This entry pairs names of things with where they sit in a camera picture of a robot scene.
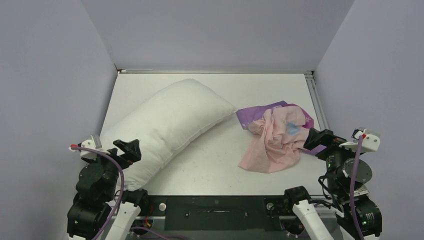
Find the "purple Elsa print pillowcase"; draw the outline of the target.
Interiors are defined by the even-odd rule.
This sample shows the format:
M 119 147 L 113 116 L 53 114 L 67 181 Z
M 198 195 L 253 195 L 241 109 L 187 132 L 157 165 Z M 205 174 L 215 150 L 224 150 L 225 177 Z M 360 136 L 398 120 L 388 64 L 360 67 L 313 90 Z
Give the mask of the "purple Elsa print pillowcase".
M 246 171 L 275 173 L 296 165 L 301 153 L 315 155 L 304 148 L 314 119 L 300 106 L 279 101 L 269 105 L 239 109 L 236 116 L 243 130 L 253 134 L 238 166 Z

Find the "white pillow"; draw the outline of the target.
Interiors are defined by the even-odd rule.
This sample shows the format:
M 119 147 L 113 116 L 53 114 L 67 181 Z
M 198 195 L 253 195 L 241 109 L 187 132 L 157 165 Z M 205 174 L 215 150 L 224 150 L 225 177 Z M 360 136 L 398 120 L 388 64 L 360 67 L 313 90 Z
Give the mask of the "white pillow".
M 139 141 L 141 159 L 123 171 L 124 187 L 143 188 L 190 142 L 228 119 L 238 109 L 195 79 L 175 82 L 102 130 L 104 149 L 113 141 Z

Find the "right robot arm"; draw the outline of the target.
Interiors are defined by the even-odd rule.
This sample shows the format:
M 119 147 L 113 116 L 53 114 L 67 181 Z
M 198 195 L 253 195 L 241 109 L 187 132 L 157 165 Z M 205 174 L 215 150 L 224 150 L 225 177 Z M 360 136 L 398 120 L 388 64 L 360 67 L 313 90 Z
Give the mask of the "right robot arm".
M 325 161 L 326 172 L 319 176 L 324 199 L 313 199 L 303 186 L 285 190 L 282 207 L 295 215 L 311 240 L 331 240 L 316 206 L 331 210 L 345 240 L 378 240 L 383 218 L 379 207 L 371 200 L 366 187 L 372 177 L 371 167 L 360 159 L 362 154 L 376 152 L 380 134 L 367 128 L 356 128 L 352 141 L 336 136 L 333 131 L 310 128 L 303 147 L 324 148 L 316 157 Z

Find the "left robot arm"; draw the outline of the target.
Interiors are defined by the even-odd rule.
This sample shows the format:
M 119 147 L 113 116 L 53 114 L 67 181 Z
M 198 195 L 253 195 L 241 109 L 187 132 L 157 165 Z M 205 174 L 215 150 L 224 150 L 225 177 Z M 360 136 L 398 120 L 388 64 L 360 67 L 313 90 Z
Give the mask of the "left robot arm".
M 113 145 L 107 150 L 88 142 L 69 147 L 87 162 L 78 175 L 76 195 L 67 213 L 70 240 L 99 240 L 110 220 L 113 224 L 105 238 L 124 240 L 136 217 L 153 211 L 146 190 L 128 191 L 124 187 L 123 170 L 142 158 L 139 140 L 118 139 Z

